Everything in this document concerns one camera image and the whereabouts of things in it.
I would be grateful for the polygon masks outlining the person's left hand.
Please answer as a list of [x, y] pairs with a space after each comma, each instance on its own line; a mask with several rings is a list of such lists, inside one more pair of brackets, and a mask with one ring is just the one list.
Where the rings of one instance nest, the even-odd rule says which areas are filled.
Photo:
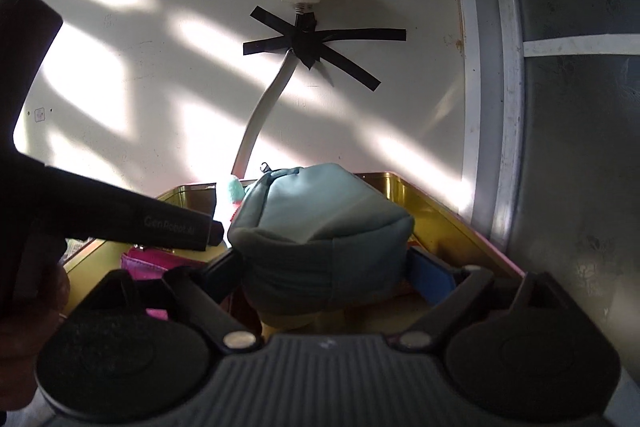
[[70, 279], [62, 265], [56, 267], [51, 297], [42, 309], [24, 319], [1, 324], [1, 410], [21, 410], [37, 390], [35, 364], [38, 353], [62, 322], [70, 298]]

